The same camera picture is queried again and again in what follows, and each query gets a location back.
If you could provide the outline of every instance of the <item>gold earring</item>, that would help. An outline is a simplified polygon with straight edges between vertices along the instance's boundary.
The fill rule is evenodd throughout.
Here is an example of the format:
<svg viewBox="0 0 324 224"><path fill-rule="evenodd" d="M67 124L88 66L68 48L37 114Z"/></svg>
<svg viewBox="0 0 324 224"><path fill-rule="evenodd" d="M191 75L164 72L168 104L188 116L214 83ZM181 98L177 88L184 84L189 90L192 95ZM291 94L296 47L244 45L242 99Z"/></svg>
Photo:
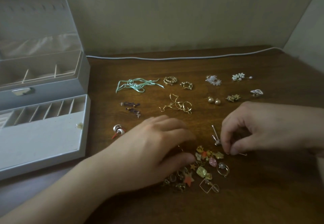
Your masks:
<svg viewBox="0 0 324 224"><path fill-rule="evenodd" d="M221 104L221 101L219 99L214 99L214 98L212 98L210 96L208 98L206 98L205 100L207 100L207 99L208 99L208 102L211 103L211 104L214 103L217 106L219 106Z"/></svg>

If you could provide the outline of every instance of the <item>wooden table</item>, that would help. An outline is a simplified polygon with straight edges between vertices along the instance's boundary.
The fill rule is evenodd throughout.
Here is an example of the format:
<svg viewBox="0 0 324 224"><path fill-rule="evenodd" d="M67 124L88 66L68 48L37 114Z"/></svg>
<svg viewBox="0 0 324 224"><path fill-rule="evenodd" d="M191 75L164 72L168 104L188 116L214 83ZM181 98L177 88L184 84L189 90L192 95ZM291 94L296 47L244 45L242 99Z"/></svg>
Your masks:
<svg viewBox="0 0 324 224"><path fill-rule="evenodd" d="M191 50L133 54L144 58L211 56L245 53L268 46ZM131 129L151 116L167 114L185 120L197 135L195 143L185 143L185 151L195 152L198 145L219 150L213 144L211 125L220 133L222 120L244 101L285 103L323 107L324 77L318 71L279 50L260 54L205 60L139 61L89 59L91 74L89 96L91 115L87 155L93 155L112 143L112 127L122 124ZM243 72L247 77L232 82L233 74ZM221 86L205 82L206 75L217 75ZM164 85L165 76L175 76L178 83ZM115 93L119 80L144 78L165 86L145 87L144 93L124 89ZM183 90L179 83L189 81L193 90ZM250 91L261 89L260 98ZM159 107L170 103L169 94L192 103L192 114ZM240 94L237 103L225 100L228 95ZM222 104L209 104L208 96ZM139 102L141 116L130 114L120 102ZM201 178L193 174L195 182L184 193L170 187L153 186L133 193L115 196L103 203L88 223L324 223L324 193L313 156L298 152L253 152L248 156L225 155L223 160L230 175L222 177L216 169L213 182L220 193L204 193ZM77 161L0 182L0 215L32 197L66 173Z"/></svg>

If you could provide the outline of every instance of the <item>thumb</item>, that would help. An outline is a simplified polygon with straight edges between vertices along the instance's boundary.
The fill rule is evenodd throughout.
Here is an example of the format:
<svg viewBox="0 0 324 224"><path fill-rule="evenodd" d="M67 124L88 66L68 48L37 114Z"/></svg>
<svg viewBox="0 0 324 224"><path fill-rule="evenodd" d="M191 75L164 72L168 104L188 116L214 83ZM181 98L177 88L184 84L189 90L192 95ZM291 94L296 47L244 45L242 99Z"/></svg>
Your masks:
<svg viewBox="0 0 324 224"><path fill-rule="evenodd" d="M191 153L179 153L162 161L158 172L164 178L195 161L195 156Z"/></svg>
<svg viewBox="0 0 324 224"><path fill-rule="evenodd" d="M242 138L236 141L231 146L231 155L237 155L239 153L245 153L247 151L255 150L257 147L257 139L255 135Z"/></svg>

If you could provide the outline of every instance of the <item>left hand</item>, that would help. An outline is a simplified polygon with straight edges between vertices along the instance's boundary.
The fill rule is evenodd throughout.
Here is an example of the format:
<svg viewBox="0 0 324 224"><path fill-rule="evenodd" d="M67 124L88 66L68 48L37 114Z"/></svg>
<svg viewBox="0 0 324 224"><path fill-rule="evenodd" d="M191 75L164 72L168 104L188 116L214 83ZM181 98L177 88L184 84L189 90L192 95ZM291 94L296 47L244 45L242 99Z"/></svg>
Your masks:
<svg viewBox="0 0 324 224"><path fill-rule="evenodd" d="M151 117L86 160L93 165L92 175L113 195L156 184L193 163L190 153L164 157L175 146L194 139L183 121L166 115Z"/></svg>

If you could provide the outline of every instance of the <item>beige wall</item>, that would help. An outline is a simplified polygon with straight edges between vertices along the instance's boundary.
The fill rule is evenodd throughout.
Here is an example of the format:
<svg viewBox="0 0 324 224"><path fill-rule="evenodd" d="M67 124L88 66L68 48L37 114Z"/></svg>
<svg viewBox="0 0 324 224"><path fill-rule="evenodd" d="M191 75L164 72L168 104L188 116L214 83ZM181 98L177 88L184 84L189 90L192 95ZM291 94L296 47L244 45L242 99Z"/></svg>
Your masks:
<svg viewBox="0 0 324 224"><path fill-rule="evenodd" d="M324 0L312 0L284 50L324 72Z"/></svg>
<svg viewBox="0 0 324 224"><path fill-rule="evenodd" d="M283 47L311 0L68 0L87 53Z"/></svg>

